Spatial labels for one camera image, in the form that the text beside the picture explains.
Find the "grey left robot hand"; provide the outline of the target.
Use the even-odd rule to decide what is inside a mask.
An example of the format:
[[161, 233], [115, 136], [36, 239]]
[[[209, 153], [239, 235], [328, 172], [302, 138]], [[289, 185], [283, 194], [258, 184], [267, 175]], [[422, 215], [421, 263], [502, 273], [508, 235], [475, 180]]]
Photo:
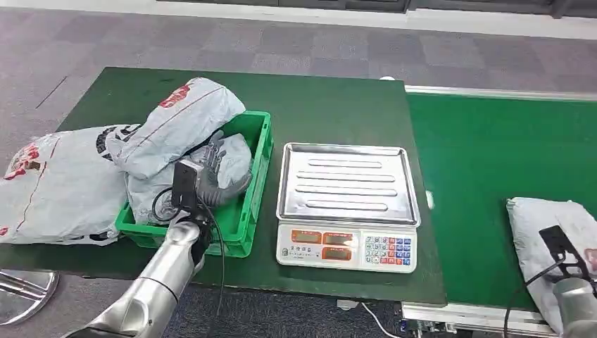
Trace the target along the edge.
[[202, 167], [196, 185], [197, 195], [205, 205], [218, 208], [243, 194], [251, 183], [251, 150], [242, 134], [223, 137], [214, 132], [206, 144], [190, 155]]

